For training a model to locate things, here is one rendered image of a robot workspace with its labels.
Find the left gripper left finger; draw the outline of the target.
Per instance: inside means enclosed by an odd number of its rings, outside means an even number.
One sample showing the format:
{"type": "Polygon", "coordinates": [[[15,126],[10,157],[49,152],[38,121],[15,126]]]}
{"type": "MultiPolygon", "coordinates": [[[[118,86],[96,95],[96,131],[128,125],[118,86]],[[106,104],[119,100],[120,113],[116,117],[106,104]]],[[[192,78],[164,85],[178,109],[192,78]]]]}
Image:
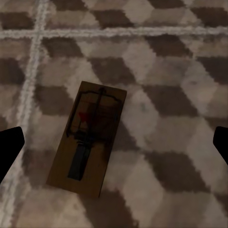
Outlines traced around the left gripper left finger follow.
{"type": "Polygon", "coordinates": [[[0,132],[0,184],[25,144],[20,126],[0,132]]]}

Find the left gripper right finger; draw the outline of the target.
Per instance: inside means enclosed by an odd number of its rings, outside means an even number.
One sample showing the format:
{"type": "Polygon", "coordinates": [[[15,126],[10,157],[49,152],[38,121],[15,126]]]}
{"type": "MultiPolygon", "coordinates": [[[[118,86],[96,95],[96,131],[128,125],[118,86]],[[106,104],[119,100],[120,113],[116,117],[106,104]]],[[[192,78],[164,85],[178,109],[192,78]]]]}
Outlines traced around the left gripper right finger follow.
{"type": "Polygon", "coordinates": [[[213,144],[228,165],[228,128],[218,126],[213,137],[213,144]]]}

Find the mousetrap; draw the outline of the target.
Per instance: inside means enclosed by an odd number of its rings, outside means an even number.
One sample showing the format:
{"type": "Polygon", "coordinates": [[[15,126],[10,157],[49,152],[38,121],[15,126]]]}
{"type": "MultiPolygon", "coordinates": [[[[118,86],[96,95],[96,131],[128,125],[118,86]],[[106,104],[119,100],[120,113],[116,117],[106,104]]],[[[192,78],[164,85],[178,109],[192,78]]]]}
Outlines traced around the mousetrap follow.
{"type": "Polygon", "coordinates": [[[81,82],[47,185],[99,199],[126,94],[81,82]]]}

